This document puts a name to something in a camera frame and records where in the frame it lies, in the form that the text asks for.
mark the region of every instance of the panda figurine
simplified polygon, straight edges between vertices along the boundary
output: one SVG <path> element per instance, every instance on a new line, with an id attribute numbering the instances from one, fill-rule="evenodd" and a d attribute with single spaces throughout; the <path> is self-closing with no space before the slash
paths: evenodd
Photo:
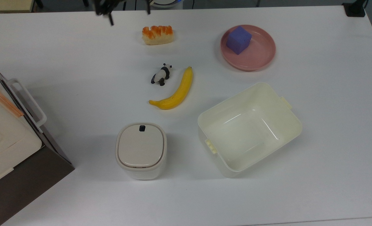
<path id="1" fill-rule="evenodd" d="M 172 69 L 172 65 L 163 64 L 163 67 L 156 73 L 153 78 L 151 79 L 151 84 L 159 83 L 160 86 L 165 85 L 164 81 L 169 79 L 170 70 Z"/>

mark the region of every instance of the white lid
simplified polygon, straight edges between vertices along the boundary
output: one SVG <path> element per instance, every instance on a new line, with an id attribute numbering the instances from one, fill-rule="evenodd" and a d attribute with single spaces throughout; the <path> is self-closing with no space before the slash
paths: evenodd
<path id="1" fill-rule="evenodd" d="M 164 134 L 152 123 L 125 127 L 117 144 L 117 157 L 124 166 L 145 168 L 155 165 L 164 153 Z"/>

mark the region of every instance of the pink plate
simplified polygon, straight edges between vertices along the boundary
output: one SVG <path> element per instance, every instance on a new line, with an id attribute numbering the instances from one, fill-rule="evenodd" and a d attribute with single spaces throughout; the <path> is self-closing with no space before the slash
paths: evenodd
<path id="1" fill-rule="evenodd" d="M 254 71 L 264 68 L 271 63 L 275 56 L 275 42 L 272 37 L 259 27 L 252 25 L 240 25 L 244 30 L 252 34 L 250 45 L 239 55 L 226 46 L 229 33 L 236 29 L 227 30 L 221 38 L 221 52 L 230 65 L 244 71 Z"/>

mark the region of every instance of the bread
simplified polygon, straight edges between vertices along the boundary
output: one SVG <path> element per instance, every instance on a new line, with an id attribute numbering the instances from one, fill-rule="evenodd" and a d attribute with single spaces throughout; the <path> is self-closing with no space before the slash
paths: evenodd
<path id="1" fill-rule="evenodd" d="M 160 45 L 173 41 L 173 30 L 171 26 L 152 26 L 143 28 L 143 40 L 147 45 Z"/>

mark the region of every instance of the white storage box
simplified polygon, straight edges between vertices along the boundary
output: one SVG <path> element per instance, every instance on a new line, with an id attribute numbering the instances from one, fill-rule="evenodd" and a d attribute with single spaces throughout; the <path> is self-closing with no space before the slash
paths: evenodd
<path id="1" fill-rule="evenodd" d="M 117 163 L 134 179 L 159 176 L 166 165 L 166 152 L 166 134 L 153 123 L 129 124 L 117 136 Z"/>
<path id="2" fill-rule="evenodd" d="M 302 132 L 302 124 L 266 83 L 257 83 L 198 117 L 200 140 L 226 177 L 234 177 Z"/>

